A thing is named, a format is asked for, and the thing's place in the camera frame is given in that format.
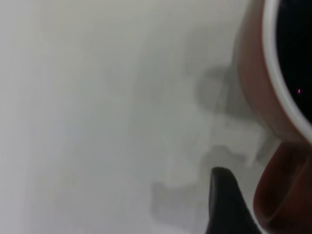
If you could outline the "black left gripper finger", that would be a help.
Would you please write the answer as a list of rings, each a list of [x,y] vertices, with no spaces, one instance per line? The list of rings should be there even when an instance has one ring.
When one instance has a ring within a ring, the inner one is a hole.
[[[234,174],[214,167],[210,174],[208,234],[260,234]]]

